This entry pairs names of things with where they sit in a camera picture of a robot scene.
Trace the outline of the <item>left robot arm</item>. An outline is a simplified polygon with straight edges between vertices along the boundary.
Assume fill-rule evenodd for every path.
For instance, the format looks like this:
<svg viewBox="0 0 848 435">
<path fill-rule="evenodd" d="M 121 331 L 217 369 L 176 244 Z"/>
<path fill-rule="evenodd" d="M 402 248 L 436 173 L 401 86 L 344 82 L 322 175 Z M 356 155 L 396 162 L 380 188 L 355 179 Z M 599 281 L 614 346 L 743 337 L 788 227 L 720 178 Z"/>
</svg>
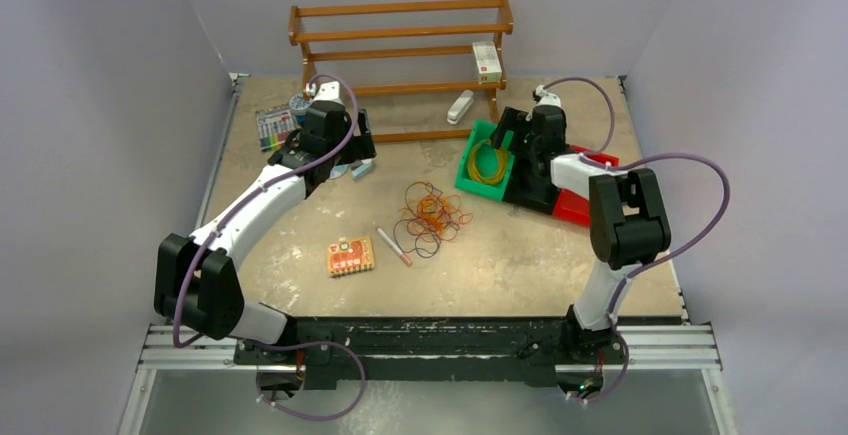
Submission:
<svg viewBox="0 0 848 435">
<path fill-rule="evenodd" d="M 224 212 L 188 236 L 170 234 L 161 242 L 155 312 L 215 340 L 259 342 L 272 363 L 292 360 L 298 337 L 286 329 L 286 314 L 248 301 L 237 271 L 273 225 L 328 180 L 334 166 L 375 155 L 365 109 L 349 112 L 338 101 L 313 102 L 301 127 Z"/>
</svg>

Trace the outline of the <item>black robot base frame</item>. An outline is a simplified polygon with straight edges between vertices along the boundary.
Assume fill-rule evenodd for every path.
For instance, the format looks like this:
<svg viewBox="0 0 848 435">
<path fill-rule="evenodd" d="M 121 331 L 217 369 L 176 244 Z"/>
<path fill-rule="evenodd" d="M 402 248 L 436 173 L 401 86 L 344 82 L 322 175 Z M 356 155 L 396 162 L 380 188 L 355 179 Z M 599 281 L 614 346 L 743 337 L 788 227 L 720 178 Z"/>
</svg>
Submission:
<svg viewBox="0 0 848 435">
<path fill-rule="evenodd" d="M 310 390 L 342 380 L 521 382 L 530 387 L 602 386 L 625 361 L 625 343 L 572 352 L 562 345 L 566 316 L 298 317 L 274 350 L 250 342 L 238 365 L 301 368 Z"/>
</svg>

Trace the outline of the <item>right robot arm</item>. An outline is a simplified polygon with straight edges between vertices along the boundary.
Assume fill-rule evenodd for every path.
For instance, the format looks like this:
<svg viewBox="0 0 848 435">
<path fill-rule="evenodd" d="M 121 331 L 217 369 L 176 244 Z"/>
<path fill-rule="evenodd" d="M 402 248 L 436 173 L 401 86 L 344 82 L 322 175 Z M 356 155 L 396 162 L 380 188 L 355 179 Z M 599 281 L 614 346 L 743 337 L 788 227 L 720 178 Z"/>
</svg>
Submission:
<svg viewBox="0 0 848 435">
<path fill-rule="evenodd" d="M 531 112 L 507 107 L 490 142 L 513 160 L 506 202 L 547 215 L 554 213 L 562 191 L 588 202 L 596 261 L 582 294 L 569 307 L 561 336 L 564 354 L 584 362 L 613 342 L 627 275 L 669 248 L 671 230 L 652 170 L 601 164 L 568 144 L 565 132 L 565 112 L 559 107 L 541 104 Z"/>
</svg>

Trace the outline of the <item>red plastic bin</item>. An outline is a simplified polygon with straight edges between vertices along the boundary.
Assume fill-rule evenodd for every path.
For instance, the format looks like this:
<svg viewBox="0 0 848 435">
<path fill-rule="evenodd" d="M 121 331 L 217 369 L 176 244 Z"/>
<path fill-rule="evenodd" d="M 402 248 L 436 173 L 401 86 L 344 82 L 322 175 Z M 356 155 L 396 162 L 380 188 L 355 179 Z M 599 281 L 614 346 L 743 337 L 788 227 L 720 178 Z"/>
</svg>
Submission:
<svg viewBox="0 0 848 435">
<path fill-rule="evenodd" d="M 589 179 L 618 170 L 619 159 L 606 153 L 575 153 L 556 156 L 550 162 L 551 183 L 559 190 L 552 216 L 588 227 L 590 224 Z"/>
</svg>

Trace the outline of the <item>black plastic bin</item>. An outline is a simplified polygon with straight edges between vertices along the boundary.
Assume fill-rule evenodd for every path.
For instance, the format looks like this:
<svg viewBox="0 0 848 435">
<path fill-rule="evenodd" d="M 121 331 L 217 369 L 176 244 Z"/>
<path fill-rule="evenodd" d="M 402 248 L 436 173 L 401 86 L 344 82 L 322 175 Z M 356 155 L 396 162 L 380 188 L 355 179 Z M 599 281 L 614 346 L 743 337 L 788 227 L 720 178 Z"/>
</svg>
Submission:
<svg viewBox="0 0 848 435">
<path fill-rule="evenodd" d="M 563 133 L 514 139 L 509 145 L 514 165 L 503 200 L 551 215 L 559 190 L 551 183 L 550 162 L 566 151 Z"/>
</svg>

